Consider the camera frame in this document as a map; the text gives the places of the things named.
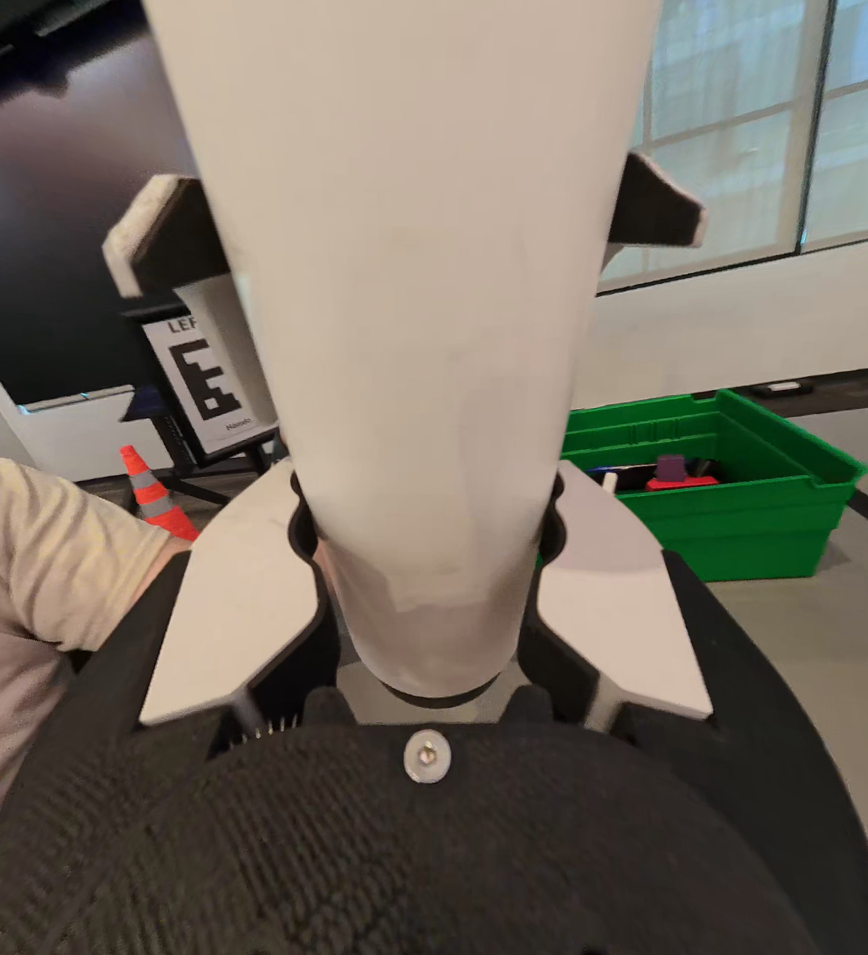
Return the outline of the person's light shirt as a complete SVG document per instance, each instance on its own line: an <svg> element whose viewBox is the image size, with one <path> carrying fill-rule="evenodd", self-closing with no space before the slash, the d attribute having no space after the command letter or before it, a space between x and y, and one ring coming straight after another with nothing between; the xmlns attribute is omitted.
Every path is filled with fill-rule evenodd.
<svg viewBox="0 0 868 955"><path fill-rule="evenodd" d="M0 806L70 674L189 543L0 459Z"/></svg>

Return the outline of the white bottle with black cap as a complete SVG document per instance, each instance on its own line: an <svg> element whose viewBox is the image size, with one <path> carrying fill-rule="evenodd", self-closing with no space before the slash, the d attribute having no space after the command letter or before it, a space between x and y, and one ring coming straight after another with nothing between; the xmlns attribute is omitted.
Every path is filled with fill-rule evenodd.
<svg viewBox="0 0 868 955"><path fill-rule="evenodd" d="M512 657L661 2L145 2L357 653Z"/></svg>

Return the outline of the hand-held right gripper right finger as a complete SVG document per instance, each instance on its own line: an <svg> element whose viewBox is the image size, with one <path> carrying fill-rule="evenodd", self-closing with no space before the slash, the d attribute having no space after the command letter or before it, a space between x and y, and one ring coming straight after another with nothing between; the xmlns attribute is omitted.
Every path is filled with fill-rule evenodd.
<svg viewBox="0 0 868 955"><path fill-rule="evenodd" d="M541 533L520 669L547 691L554 717L600 732L626 705L710 717L663 550L645 524L562 460Z"/></svg>

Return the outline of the marker sign on stand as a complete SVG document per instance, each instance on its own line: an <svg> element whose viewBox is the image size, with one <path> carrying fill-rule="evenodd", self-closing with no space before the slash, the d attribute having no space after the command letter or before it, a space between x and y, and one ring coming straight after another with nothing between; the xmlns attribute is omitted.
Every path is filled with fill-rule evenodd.
<svg viewBox="0 0 868 955"><path fill-rule="evenodd" d="M255 412L183 304L123 311L142 356L121 423L147 422L170 459L161 480L170 492L224 508L229 496L198 483L205 477L263 475L278 460L273 412Z"/></svg>

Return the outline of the green plastic bin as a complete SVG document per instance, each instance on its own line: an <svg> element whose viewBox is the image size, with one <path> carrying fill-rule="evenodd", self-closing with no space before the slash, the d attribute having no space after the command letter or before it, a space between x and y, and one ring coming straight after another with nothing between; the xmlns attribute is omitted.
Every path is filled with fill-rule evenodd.
<svg viewBox="0 0 868 955"><path fill-rule="evenodd" d="M647 492L659 456L720 484ZM704 581L812 577L868 465L731 389L573 410L562 460L616 495Z"/></svg>

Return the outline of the orange traffic cone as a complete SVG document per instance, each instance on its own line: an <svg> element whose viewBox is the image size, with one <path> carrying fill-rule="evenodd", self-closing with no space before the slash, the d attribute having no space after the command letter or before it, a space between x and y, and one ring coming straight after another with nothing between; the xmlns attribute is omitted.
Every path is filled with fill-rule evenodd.
<svg viewBox="0 0 868 955"><path fill-rule="evenodd" d="M192 543L199 531L174 502L167 487L155 476L146 461L132 445L120 449L134 502L141 519L167 531L179 540Z"/></svg>

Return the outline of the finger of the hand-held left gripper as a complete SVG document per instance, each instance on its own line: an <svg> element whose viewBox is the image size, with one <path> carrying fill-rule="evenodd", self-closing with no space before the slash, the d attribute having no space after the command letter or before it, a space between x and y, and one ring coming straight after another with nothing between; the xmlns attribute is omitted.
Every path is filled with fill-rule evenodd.
<svg viewBox="0 0 868 955"><path fill-rule="evenodd" d="M119 295L140 299L230 272L202 182L153 175L102 245Z"/></svg>
<svg viewBox="0 0 868 955"><path fill-rule="evenodd" d="M608 229L607 247L702 245L706 207L652 159L628 153Z"/></svg>

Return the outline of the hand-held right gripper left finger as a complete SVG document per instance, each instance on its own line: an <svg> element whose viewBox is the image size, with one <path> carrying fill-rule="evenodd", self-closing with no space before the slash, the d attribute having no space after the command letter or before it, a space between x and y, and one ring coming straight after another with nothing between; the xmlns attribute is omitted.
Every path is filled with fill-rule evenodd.
<svg viewBox="0 0 868 955"><path fill-rule="evenodd" d="M308 695L335 686L342 650L318 545L289 459L210 522L189 548L144 726L218 708L246 735L301 724Z"/></svg>

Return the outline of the large paned window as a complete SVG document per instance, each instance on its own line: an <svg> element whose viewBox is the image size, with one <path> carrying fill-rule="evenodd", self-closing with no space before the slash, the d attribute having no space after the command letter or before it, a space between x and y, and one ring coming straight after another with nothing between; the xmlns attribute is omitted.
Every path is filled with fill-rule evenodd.
<svg viewBox="0 0 868 955"><path fill-rule="evenodd" d="M706 205L602 291L868 241L868 1L665 2L632 147Z"/></svg>

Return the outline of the grey desk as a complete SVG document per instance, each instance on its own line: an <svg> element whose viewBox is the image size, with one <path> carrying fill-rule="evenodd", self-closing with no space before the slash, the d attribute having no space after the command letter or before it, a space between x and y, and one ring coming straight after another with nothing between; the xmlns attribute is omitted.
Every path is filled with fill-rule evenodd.
<svg viewBox="0 0 868 955"><path fill-rule="evenodd" d="M712 588L798 696L868 832L868 519L846 508L811 578Z"/></svg>

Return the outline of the large dark screen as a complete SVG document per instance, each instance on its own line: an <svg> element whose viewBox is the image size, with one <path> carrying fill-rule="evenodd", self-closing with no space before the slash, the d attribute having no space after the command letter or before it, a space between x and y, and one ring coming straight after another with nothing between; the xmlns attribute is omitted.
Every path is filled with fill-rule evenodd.
<svg viewBox="0 0 868 955"><path fill-rule="evenodd" d="M16 405L140 383L102 252L152 175L197 166L140 2L108 2L0 61L0 383Z"/></svg>

